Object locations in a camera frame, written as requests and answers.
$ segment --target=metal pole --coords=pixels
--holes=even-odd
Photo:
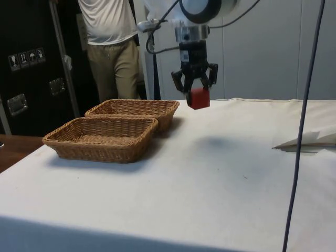
[[[2,126],[4,127],[5,134],[12,135],[1,97],[0,97],[0,121],[2,123]]]
[[[55,28],[55,33],[56,33],[56,38],[57,38],[57,43],[58,43],[58,48],[59,52],[62,57],[62,64],[63,64],[63,69],[66,77],[66,82],[70,94],[70,99],[71,99],[71,104],[72,104],[72,110],[75,115],[75,117],[80,117],[79,109],[78,109],[78,103],[77,103],[77,98],[76,98],[76,93],[75,93],[75,88],[74,88],[74,83],[72,82],[72,77],[70,70],[68,69],[64,57],[67,54],[64,46],[64,40],[63,40],[63,35],[62,31],[59,25],[59,19],[58,19],[58,13],[57,13],[57,8],[56,4],[49,2],[50,6],[50,11],[51,11],[51,16],[52,16],[52,21],[54,23],[54,28]]]

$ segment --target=person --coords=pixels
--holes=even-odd
[[[129,0],[78,0],[88,34],[88,58],[100,102],[137,99],[138,33]]]

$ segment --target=khaki pants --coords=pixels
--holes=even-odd
[[[88,57],[100,102],[138,98],[139,54],[133,39],[117,45],[88,45]]]

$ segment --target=sticker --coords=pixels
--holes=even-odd
[[[180,51],[181,62],[189,62],[189,52],[188,51]]]
[[[37,61],[39,63],[43,63],[43,62],[46,61],[46,56],[44,54],[43,48],[37,48],[36,49],[36,57],[37,57]]]
[[[27,52],[21,52],[20,54],[18,54],[18,57],[21,68],[29,67]]]
[[[31,66],[36,65],[38,63],[37,54],[35,50],[28,51],[28,60]]]
[[[10,69],[12,71],[20,70],[21,67],[20,67],[17,54],[8,56],[8,60],[9,60]]]

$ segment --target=basket rim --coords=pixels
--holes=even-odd
[[[115,121],[115,120],[125,120],[125,121],[151,121],[151,124],[147,127],[147,129],[145,129],[141,135],[139,135],[138,137],[134,138],[133,141],[127,143],[127,144],[106,144],[106,143],[85,143],[85,142],[74,142],[74,141],[65,141],[65,140],[56,140],[56,139],[49,139],[51,136],[53,136],[54,134],[58,133],[59,131],[67,128],[69,125],[71,125],[72,123],[76,122],[76,121],[81,121],[81,120],[99,120],[99,119],[107,119],[110,121]],[[42,138],[42,143],[50,146],[50,145],[68,145],[68,146],[74,146],[74,145],[78,145],[78,146],[87,146],[87,147],[104,147],[104,148],[111,148],[111,149],[128,149],[128,147],[130,145],[139,145],[141,143],[142,138],[144,138],[145,136],[147,136],[148,134],[150,134],[152,131],[155,131],[156,128],[158,127],[159,122],[157,119],[155,118],[148,118],[148,117],[142,117],[142,118],[126,118],[126,117],[106,117],[106,116],[95,116],[95,117],[79,117],[79,118],[75,118],[67,123],[65,123],[64,125],[62,125],[61,127],[53,130],[52,132],[50,132],[49,134],[45,135]]]
[[[163,111],[162,113],[158,114],[157,116],[155,115],[135,115],[135,114],[98,114],[98,113],[94,113],[95,110],[97,110],[100,107],[103,107],[105,104],[110,103],[112,101],[126,101],[126,102],[138,102],[138,103],[160,103],[160,102],[172,102],[174,104],[172,104],[172,106],[166,110]],[[93,107],[92,109],[88,110],[85,113],[85,117],[91,117],[91,116],[100,116],[100,115],[105,115],[105,116],[111,116],[111,117],[127,117],[127,116],[133,116],[135,118],[161,118],[161,117],[165,117],[168,114],[170,114],[173,111],[176,111],[178,109],[178,107],[180,106],[180,102],[179,101],[175,101],[175,100],[137,100],[137,99],[111,99],[111,100],[107,100],[102,102],[101,104]]]

